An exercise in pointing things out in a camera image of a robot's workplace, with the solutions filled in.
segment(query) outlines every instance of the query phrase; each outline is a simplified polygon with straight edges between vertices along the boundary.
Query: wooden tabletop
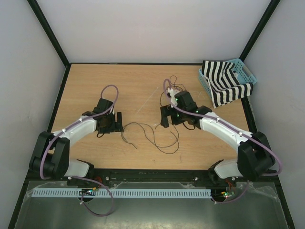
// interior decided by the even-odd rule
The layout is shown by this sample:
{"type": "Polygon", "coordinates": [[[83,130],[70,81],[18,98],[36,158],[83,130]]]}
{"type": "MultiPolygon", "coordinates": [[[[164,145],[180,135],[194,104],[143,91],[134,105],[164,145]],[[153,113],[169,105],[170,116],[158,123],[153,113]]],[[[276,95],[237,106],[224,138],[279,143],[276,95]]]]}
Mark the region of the wooden tabletop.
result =
{"type": "MultiPolygon", "coordinates": [[[[101,90],[108,84],[119,88],[116,112],[122,112],[123,125],[130,122],[146,123],[155,128],[161,120],[160,95],[165,78],[175,75],[176,83],[182,83],[198,106],[211,107],[212,103],[200,85],[198,69],[190,65],[108,65],[73,64],[61,98],[53,131],[63,129],[76,121],[85,111],[92,111],[100,98],[101,90]]],[[[115,89],[105,91],[104,98],[113,100],[115,89]]],[[[162,97],[162,104],[168,102],[162,97]]],[[[213,109],[220,117],[233,125],[248,130],[240,100],[213,109]]],[[[208,169],[220,159],[236,158],[236,152],[225,142],[203,130],[187,130],[176,126],[179,132],[179,150],[171,155],[160,152],[144,136],[137,125],[126,128],[125,138],[137,147],[123,142],[121,133],[96,137],[96,132],[84,137],[70,149],[70,158],[88,161],[96,168],[136,169],[208,169]]],[[[152,140],[149,128],[147,136],[152,140]]],[[[170,126],[155,129],[155,140],[160,146],[175,142],[175,129],[170,126]]],[[[163,149],[174,152],[177,144],[163,149]]]]}

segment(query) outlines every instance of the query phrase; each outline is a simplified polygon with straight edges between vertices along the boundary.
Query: blue basket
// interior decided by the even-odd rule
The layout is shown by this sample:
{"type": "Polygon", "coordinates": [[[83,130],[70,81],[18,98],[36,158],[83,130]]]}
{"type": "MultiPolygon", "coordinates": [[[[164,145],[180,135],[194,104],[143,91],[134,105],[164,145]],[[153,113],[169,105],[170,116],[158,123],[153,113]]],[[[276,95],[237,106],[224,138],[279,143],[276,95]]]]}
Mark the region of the blue basket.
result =
{"type": "MultiPolygon", "coordinates": [[[[237,80],[240,84],[257,83],[257,79],[240,59],[233,59],[226,62],[235,63],[235,67],[233,68],[233,70],[238,73],[237,80]]],[[[201,85],[205,88],[206,92],[209,94],[210,98],[212,99],[210,86],[205,77],[203,76],[201,69],[199,69],[198,79],[201,85]]]]}

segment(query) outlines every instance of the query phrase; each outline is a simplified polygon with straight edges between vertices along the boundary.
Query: gray wall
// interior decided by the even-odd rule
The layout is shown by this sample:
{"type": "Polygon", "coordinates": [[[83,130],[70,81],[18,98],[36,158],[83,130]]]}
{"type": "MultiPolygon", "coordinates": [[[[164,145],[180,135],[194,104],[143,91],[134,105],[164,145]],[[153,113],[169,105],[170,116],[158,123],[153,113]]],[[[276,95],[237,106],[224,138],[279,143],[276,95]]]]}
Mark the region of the gray wall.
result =
{"type": "Polygon", "coordinates": [[[38,0],[71,62],[240,55],[270,0],[38,0]]]}
{"type": "Polygon", "coordinates": [[[7,228],[64,67],[26,0],[0,1],[0,228],[7,228]]]}
{"type": "Polygon", "coordinates": [[[305,1],[283,0],[245,63],[257,77],[256,123],[280,156],[280,175],[296,228],[304,228],[305,1]]]}

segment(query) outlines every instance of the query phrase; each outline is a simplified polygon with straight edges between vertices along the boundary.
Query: striped towel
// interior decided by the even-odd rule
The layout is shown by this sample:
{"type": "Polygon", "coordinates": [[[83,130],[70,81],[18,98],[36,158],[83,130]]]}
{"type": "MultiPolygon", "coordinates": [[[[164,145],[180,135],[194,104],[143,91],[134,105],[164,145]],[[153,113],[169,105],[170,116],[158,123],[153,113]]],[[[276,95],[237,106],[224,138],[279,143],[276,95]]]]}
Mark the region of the striped towel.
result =
{"type": "Polygon", "coordinates": [[[214,108],[252,94],[253,84],[240,84],[234,67],[235,64],[231,62],[204,61],[202,64],[202,73],[212,92],[214,108]]]}

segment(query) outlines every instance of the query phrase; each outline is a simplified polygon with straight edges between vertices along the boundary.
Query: black frame bar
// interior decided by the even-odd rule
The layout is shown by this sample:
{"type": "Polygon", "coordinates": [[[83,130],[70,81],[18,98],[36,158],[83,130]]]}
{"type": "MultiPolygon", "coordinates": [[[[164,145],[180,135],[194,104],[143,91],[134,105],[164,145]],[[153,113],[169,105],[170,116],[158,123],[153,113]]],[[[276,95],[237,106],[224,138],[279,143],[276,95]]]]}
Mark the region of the black frame bar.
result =
{"type": "MultiPolygon", "coordinates": [[[[71,68],[71,63],[69,63],[67,57],[65,56],[60,44],[58,43],[48,21],[46,20],[45,16],[41,8],[39,7],[36,0],[27,0],[30,4],[31,8],[33,9],[36,17],[38,18],[41,26],[45,30],[46,34],[48,35],[54,49],[56,50],[57,54],[59,55],[61,61],[63,62],[64,66],[66,67],[66,71],[63,76],[63,80],[61,83],[61,87],[58,93],[58,97],[51,115],[50,123],[48,126],[48,131],[51,131],[54,120],[56,117],[56,113],[59,108],[59,104],[61,101],[61,97],[64,91],[65,84],[67,82],[67,78],[69,75],[69,71],[71,68]]],[[[263,31],[265,25],[267,24],[268,20],[270,19],[271,15],[273,14],[274,10],[276,9],[280,0],[271,0],[267,9],[265,10],[263,16],[261,17],[257,27],[255,28],[252,36],[250,37],[248,43],[246,44],[240,59],[244,61],[249,54],[250,50],[254,46],[257,38],[263,31]]],[[[77,64],[149,64],[149,65],[201,65],[202,63],[77,63],[77,64]]],[[[247,120],[248,128],[251,132],[257,132],[257,128],[255,125],[254,116],[252,113],[252,108],[248,98],[242,99],[242,104],[244,108],[245,117],[247,120]]],[[[223,185],[215,186],[211,183],[208,177],[207,170],[152,170],[152,169],[94,169],[95,173],[102,177],[103,183],[105,185],[110,185],[110,182],[113,181],[133,181],[133,182],[142,182],[142,181],[166,181],[166,182],[187,182],[193,183],[196,186],[200,187],[207,187],[207,188],[222,188],[223,185]]],[[[33,173],[32,171],[28,171],[28,174],[25,178],[24,184],[22,186],[15,210],[13,212],[9,228],[14,228],[18,214],[22,205],[22,201],[28,187],[28,184],[32,180],[41,180],[39,175],[33,173]]],[[[238,178],[235,182],[243,182],[245,181],[243,178],[238,178]]],[[[283,211],[285,214],[285,218],[289,228],[293,229],[294,223],[292,221],[292,217],[289,212],[289,208],[284,196],[284,192],[280,183],[278,176],[275,177],[261,177],[258,182],[274,182],[278,196],[281,200],[283,211]]]]}

